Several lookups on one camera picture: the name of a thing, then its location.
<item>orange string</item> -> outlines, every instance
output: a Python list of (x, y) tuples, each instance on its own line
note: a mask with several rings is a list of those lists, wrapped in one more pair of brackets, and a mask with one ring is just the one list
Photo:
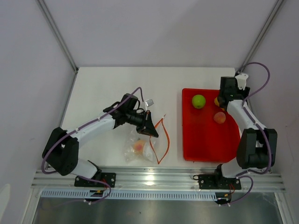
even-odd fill
[(157, 159), (157, 163), (158, 163), (158, 164), (160, 164), (161, 161), (164, 159), (164, 157), (167, 155), (167, 153), (168, 153), (168, 151), (169, 151), (169, 147), (170, 147), (170, 138), (169, 138), (169, 135), (168, 135), (168, 133), (167, 133), (167, 130), (166, 130), (165, 126), (164, 126), (164, 117), (165, 117), (165, 116), (166, 116), (166, 115), (164, 115), (164, 116), (158, 121), (158, 123), (156, 123), (156, 125), (155, 125), (155, 129), (156, 129), (156, 128), (159, 126), (159, 124), (162, 123), (162, 127), (163, 127), (163, 129), (164, 129), (164, 132), (165, 132), (165, 135), (166, 135), (166, 138), (167, 138), (167, 149), (166, 149), (166, 151), (165, 151), (165, 154), (164, 154), (163, 157), (161, 158), (161, 160), (159, 160), (158, 157), (157, 157), (156, 151), (155, 151), (154, 146), (153, 146), (153, 144), (152, 144), (152, 142), (151, 142), (151, 136), (150, 136), (150, 138), (149, 138), (149, 144), (150, 144), (150, 147), (151, 147), (151, 149), (153, 150), (153, 152), (154, 152), (154, 154), (155, 154), (155, 156), (156, 156), (156, 159)]

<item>wall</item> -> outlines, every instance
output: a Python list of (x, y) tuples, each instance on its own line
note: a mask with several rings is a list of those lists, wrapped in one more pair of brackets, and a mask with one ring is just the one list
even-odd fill
[(276, 0), (48, 0), (77, 66), (238, 67)]
[[(252, 61), (266, 64), (269, 84), (252, 98), (254, 112), (278, 132), (274, 169), (282, 173), (295, 213), (299, 214), (299, 1), (288, 0)], [(266, 80), (257, 65), (247, 70), (249, 85), (256, 90)]]
[(3, 224), (19, 223), (73, 72), (34, 0), (0, 2), (0, 189), (11, 184)]

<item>red tray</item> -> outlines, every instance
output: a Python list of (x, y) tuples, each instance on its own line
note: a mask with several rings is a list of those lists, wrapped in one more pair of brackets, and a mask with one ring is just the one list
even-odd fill
[[(194, 95), (203, 95), (206, 105), (195, 109), (192, 105)], [(239, 128), (227, 113), (226, 121), (217, 124), (213, 117), (223, 110), (216, 106), (214, 99), (219, 90), (183, 89), (183, 151), (188, 161), (228, 162), (236, 157), (240, 142)]]

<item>gray floor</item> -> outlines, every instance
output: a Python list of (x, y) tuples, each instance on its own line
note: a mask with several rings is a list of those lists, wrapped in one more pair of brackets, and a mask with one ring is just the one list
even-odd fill
[(214, 202), (105, 200), (87, 205), (43, 198), (34, 224), (282, 224), (274, 194), (251, 193), (231, 207)]

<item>green fruit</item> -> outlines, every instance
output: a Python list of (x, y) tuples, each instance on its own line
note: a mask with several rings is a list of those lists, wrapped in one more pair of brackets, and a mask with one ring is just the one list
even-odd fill
[(196, 109), (201, 109), (205, 106), (206, 104), (206, 98), (202, 95), (195, 95), (192, 98), (192, 105), (196, 108)]

